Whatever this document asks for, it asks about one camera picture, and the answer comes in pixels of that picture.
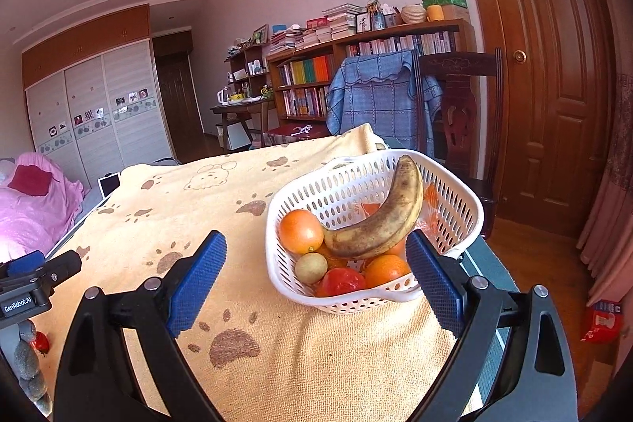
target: red pillow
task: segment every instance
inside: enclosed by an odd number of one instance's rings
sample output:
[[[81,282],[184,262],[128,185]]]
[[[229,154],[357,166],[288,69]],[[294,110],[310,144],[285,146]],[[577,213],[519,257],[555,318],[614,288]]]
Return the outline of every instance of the red pillow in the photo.
[[[18,165],[7,186],[31,197],[41,197],[48,193],[52,178],[52,172],[44,172],[36,165]]]

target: blue gripper pad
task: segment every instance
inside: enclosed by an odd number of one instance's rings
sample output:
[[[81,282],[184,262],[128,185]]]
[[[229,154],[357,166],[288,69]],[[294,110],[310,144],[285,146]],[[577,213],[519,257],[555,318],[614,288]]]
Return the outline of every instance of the blue gripper pad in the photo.
[[[465,292],[460,292],[459,289],[462,288],[453,283],[440,265],[438,258],[453,260],[439,256],[431,242],[419,229],[412,232],[406,239],[406,260],[411,267],[411,272],[420,283],[439,324],[444,329],[452,331],[455,338],[459,338],[464,330]],[[456,267],[460,267],[457,261],[453,261]]]
[[[173,338],[178,338],[181,331],[191,329],[224,266],[227,259],[224,235],[218,231],[209,233],[191,258],[193,263],[180,280],[170,301],[167,330]]]
[[[41,251],[36,250],[25,254],[24,256],[10,261],[6,270],[9,277],[21,276],[33,272],[37,267],[44,265],[44,255]]]

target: screw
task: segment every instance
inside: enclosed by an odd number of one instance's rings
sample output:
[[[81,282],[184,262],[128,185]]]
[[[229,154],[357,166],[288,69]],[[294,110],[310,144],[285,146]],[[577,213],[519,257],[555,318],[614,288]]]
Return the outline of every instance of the screw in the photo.
[[[99,288],[96,286],[91,286],[83,293],[83,296],[87,299],[94,299],[97,295],[99,295]]]
[[[143,283],[143,287],[149,291],[158,290],[160,285],[161,285],[160,278],[149,278]]]
[[[538,295],[539,297],[545,298],[547,297],[550,293],[548,292],[547,288],[545,288],[545,286],[543,285],[536,285],[534,286],[534,293],[536,295]]]
[[[470,278],[470,283],[478,290],[485,290],[488,288],[488,280],[482,276],[473,276]]]

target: wooden chair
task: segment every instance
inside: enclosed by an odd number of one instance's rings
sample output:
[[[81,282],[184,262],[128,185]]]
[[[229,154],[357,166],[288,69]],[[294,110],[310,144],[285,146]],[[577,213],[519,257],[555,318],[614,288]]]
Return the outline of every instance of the wooden chair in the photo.
[[[495,54],[477,52],[448,52],[420,57],[420,73],[416,76],[419,106],[423,106],[422,76],[435,76],[445,80],[442,94],[441,111],[444,134],[447,144],[447,156],[444,166],[457,175],[479,197],[483,205],[483,228],[481,235],[490,236],[495,223],[496,199],[493,183],[499,159],[501,141],[501,116],[503,102],[503,76],[501,66],[501,48]],[[477,102],[470,89],[472,76],[487,76],[495,79],[495,99],[490,100],[488,113],[492,114],[492,123],[488,128],[487,145],[491,149],[488,170],[483,180],[470,176],[471,150],[474,126],[477,122]],[[418,149],[423,148],[423,135],[419,131]]]

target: yellow towel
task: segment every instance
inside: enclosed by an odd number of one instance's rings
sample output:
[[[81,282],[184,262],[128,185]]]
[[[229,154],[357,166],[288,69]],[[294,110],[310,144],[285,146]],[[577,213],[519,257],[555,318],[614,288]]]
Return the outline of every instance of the yellow towel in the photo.
[[[368,125],[341,136],[208,158],[181,167],[138,165],[68,242],[81,272],[36,318],[51,340],[41,360],[51,390],[68,327],[86,288],[105,293],[163,277],[211,229],[227,262],[194,327],[177,342],[229,422],[406,420],[455,339],[426,300],[340,316],[288,301],[268,279],[264,233],[271,196],[335,157],[375,150]],[[132,363],[148,404],[166,413],[133,331]]]

